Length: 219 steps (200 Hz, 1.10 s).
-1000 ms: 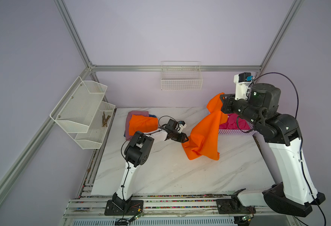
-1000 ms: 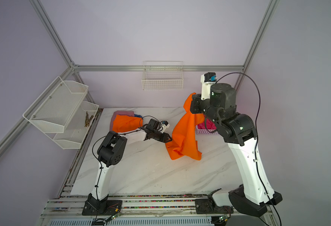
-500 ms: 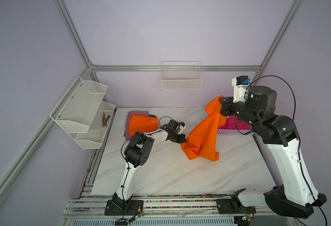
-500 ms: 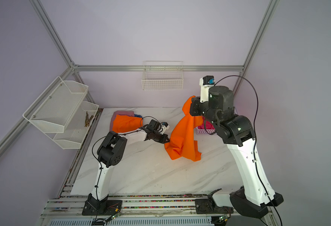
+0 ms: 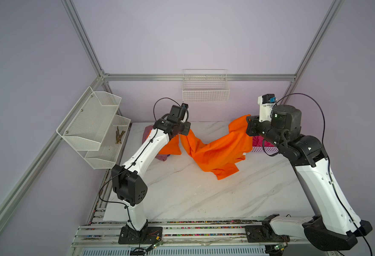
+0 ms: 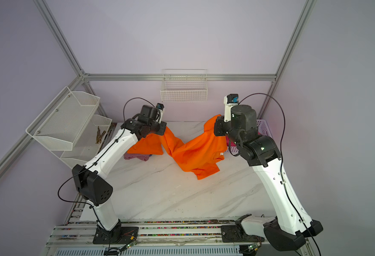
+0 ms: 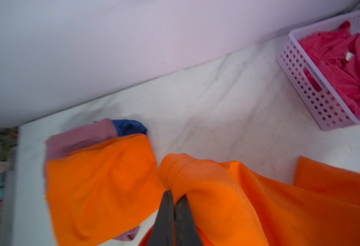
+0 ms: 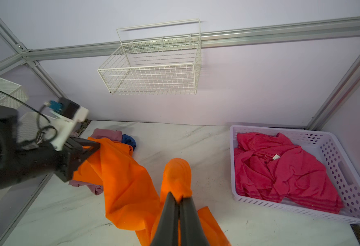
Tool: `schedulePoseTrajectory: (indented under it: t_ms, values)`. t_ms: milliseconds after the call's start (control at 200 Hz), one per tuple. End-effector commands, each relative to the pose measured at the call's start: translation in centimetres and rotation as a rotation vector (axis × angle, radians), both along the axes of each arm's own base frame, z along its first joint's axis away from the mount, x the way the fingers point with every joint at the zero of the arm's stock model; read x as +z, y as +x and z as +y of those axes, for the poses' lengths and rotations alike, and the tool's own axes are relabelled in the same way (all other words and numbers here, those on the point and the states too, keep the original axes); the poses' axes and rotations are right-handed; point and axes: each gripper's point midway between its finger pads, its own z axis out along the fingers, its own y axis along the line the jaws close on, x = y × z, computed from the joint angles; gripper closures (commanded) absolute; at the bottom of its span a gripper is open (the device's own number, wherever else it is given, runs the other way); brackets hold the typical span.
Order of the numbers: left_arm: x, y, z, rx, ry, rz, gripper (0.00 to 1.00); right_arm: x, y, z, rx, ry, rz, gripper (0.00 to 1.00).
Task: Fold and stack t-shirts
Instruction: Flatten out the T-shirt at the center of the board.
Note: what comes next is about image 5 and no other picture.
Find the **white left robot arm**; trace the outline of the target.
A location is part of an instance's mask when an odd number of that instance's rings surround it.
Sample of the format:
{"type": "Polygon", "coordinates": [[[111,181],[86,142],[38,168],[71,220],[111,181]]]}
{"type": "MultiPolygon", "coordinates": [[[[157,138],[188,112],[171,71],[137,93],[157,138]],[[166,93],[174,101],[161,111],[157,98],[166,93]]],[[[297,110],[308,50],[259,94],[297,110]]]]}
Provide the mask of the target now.
{"type": "Polygon", "coordinates": [[[176,135],[187,135],[189,131],[187,118],[175,122],[161,118],[155,122],[136,153],[123,165],[115,165],[111,169],[112,189],[119,199],[118,203],[127,210],[128,226],[132,230],[140,232],[148,223],[142,204],[148,193],[148,185],[143,180],[148,167],[176,135]]]}

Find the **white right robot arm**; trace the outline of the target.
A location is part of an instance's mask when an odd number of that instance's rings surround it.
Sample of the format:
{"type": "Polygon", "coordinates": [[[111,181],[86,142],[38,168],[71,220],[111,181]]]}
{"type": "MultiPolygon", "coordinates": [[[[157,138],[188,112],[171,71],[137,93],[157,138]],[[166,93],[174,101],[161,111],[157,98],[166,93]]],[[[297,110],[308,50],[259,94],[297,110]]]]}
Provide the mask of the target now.
{"type": "Polygon", "coordinates": [[[344,196],[330,167],[321,141],[301,134],[299,109],[278,105],[269,109],[268,119],[261,115],[246,118],[246,133],[261,136],[288,159],[315,213],[311,217],[283,217],[273,214],[263,220],[277,236],[308,240],[321,251],[352,249],[358,237],[372,230],[370,222],[360,219],[344,196]]]}

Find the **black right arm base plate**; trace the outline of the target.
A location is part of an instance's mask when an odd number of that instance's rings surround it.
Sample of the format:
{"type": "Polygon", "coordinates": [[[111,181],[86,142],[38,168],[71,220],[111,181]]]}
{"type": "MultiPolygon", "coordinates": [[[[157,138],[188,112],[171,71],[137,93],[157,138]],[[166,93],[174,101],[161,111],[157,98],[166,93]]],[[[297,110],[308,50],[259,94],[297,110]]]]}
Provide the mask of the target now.
{"type": "Polygon", "coordinates": [[[248,243],[284,242],[290,241],[287,235],[277,235],[270,227],[261,225],[245,226],[248,243]]]}

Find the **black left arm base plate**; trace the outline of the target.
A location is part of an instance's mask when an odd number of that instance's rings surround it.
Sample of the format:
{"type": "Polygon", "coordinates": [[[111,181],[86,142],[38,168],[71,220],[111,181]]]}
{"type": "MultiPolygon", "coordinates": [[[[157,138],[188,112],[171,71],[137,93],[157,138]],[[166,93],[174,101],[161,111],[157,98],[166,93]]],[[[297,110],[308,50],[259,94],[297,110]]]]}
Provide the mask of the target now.
{"type": "Polygon", "coordinates": [[[118,244],[153,244],[161,240],[163,227],[144,227],[140,231],[132,229],[130,226],[122,227],[118,244]]]}

